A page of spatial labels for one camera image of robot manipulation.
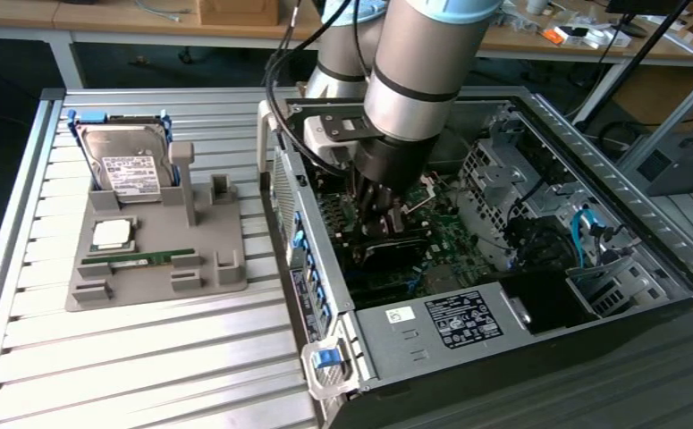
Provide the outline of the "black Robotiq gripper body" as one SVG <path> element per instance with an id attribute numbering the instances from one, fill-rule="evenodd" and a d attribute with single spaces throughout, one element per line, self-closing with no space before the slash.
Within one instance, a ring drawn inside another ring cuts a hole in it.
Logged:
<path id="1" fill-rule="evenodd" d="M 420 181 L 439 140 L 440 136 L 417 141 L 389 136 L 361 140 L 354 155 L 358 193 L 377 188 L 404 195 Z"/>

